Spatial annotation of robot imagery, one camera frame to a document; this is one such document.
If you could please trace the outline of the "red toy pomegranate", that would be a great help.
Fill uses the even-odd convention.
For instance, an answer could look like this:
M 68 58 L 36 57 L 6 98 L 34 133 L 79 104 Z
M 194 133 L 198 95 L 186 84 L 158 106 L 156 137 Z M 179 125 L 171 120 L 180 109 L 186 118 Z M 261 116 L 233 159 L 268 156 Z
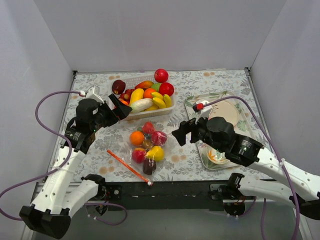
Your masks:
M 167 138 L 167 135 L 162 131 L 154 131 L 151 135 L 151 141 L 155 146 L 164 146 Z

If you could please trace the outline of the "orange toy orange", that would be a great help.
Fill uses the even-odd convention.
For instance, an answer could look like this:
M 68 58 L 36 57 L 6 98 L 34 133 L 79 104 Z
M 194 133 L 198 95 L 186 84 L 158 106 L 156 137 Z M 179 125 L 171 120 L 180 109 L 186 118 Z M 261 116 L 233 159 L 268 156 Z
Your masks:
M 134 131 L 129 136 L 129 141 L 133 146 L 141 146 L 145 140 L 145 136 L 141 131 Z

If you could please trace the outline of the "red toy apple back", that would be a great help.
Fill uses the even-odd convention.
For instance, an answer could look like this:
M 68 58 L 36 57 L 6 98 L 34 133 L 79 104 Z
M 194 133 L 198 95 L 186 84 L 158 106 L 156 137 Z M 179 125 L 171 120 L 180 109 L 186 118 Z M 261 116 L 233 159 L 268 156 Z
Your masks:
M 153 132 L 155 132 L 155 127 L 154 125 L 150 122 L 150 121 L 147 121 L 143 127 L 142 127 L 142 131 L 145 133 L 145 134 L 152 134 Z

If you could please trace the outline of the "yellow toy peach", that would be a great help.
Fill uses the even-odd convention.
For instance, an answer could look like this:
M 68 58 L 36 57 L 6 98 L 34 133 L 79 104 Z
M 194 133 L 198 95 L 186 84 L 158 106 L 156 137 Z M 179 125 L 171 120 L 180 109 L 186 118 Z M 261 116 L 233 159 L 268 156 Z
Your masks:
M 161 162 L 165 158 L 165 151 L 161 146 L 153 146 L 145 155 L 147 159 Z

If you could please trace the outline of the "brown yellow toy fruit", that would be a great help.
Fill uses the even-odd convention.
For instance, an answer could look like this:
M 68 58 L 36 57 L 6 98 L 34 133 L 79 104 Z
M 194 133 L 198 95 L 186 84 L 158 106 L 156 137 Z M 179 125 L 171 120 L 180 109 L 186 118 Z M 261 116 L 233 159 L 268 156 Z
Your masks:
M 145 139 L 143 142 L 142 142 L 142 147 L 146 150 L 150 150 L 152 147 L 153 147 L 153 143 L 150 139 Z

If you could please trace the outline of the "clear zip top bag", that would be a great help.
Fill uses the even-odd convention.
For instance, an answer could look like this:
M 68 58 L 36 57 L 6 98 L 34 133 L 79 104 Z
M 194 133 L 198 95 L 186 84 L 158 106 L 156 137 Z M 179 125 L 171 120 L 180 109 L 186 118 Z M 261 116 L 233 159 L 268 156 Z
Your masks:
M 127 168 L 133 175 L 152 186 L 153 174 L 157 166 L 165 160 L 169 137 L 155 125 L 147 121 L 128 137 L 128 149 L 115 154 L 111 150 L 107 153 Z

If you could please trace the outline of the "red yellow toy mango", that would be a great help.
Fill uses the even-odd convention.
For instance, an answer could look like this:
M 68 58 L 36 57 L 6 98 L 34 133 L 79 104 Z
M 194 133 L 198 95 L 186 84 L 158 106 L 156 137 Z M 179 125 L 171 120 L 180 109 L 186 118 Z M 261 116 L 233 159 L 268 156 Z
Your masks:
M 137 164 L 143 163 L 145 160 L 145 156 L 146 150 L 144 148 L 135 148 L 131 154 L 132 160 Z

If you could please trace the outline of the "dark purple toy plum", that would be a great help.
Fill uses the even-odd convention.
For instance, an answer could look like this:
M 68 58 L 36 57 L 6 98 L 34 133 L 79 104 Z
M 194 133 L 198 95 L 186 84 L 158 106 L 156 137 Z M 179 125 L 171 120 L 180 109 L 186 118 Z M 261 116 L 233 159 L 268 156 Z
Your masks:
M 144 174 L 151 176 L 156 170 L 157 165 L 153 159 L 145 159 L 142 166 L 142 171 Z

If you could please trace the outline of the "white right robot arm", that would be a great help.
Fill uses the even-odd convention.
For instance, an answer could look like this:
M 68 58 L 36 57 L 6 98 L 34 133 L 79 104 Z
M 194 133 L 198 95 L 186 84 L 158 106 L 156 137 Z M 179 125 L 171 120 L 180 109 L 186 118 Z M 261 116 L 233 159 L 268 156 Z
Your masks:
M 257 180 L 241 173 L 232 173 L 224 193 L 232 199 L 240 196 L 265 198 L 298 209 L 300 214 L 313 220 L 320 218 L 320 178 L 286 161 L 279 162 L 275 154 L 251 137 L 235 132 L 233 125 L 223 117 L 195 118 L 182 121 L 172 131 L 180 146 L 202 141 L 227 160 L 271 177 L 272 181 Z

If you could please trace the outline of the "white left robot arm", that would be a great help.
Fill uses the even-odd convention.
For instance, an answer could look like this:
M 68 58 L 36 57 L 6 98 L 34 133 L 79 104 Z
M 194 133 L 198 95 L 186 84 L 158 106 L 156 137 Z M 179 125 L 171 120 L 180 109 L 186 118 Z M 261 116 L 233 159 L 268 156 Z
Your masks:
M 50 174 L 29 206 L 23 206 L 19 216 L 33 231 L 57 240 L 68 231 L 75 213 L 89 200 L 105 201 L 110 196 L 104 177 L 89 174 L 71 193 L 67 189 L 78 165 L 86 157 L 101 128 L 111 127 L 125 119 L 131 108 L 114 94 L 109 95 L 114 108 L 94 93 L 87 93 L 78 102 L 75 117 L 65 129 L 65 143 L 58 151 Z

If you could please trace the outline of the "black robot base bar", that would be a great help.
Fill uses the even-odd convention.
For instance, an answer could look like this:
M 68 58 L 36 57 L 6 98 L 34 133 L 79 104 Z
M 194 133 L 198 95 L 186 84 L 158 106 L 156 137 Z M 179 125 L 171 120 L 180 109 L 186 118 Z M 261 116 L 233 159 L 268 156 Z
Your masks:
M 226 180 L 106 182 L 100 179 L 96 196 L 99 213 L 116 211 L 117 205 L 127 210 L 193 210 L 227 211 L 242 215 L 254 200 L 252 196 L 236 196 L 226 190 Z

